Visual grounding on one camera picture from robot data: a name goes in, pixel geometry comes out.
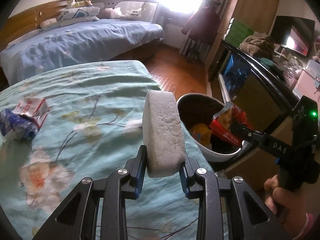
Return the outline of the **right hand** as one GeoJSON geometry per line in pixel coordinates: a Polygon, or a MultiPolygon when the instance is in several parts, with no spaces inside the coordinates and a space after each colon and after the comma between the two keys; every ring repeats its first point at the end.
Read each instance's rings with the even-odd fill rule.
{"type": "Polygon", "coordinates": [[[274,215],[278,206],[287,208],[282,226],[292,239],[303,239],[313,226],[313,215],[306,212],[305,196],[302,190],[291,192],[279,186],[279,176],[275,175],[264,182],[265,204],[274,215]]]}

